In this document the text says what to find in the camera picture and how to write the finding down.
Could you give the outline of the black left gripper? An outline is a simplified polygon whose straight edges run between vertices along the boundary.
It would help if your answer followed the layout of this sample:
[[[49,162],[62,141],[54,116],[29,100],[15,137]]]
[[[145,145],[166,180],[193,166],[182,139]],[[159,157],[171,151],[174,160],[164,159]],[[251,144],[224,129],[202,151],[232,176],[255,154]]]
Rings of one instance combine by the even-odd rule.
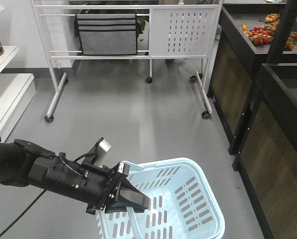
[[[149,197],[127,179],[129,166],[119,162],[113,168],[78,164],[58,154],[52,159],[38,157],[28,175],[28,183],[62,196],[87,203],[87,213],[126,212],[128,207],[143,213]]]

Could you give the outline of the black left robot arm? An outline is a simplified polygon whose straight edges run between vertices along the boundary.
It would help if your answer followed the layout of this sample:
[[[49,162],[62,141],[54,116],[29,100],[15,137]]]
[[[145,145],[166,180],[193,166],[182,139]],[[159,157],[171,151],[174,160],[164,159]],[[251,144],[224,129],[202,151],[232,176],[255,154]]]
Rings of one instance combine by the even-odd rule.
[[[0,137],[0,184],[32,185],[87,203],[89,214],[98,210],[125,212],[128,207],[145,212],[150,199],[127,180],[130,166],[123,162],[113,168],[100,166],[100,158],[109,149],[101,137],[87,153],[71,161],[63,152],[55,153],[22,139],[2,143]]]

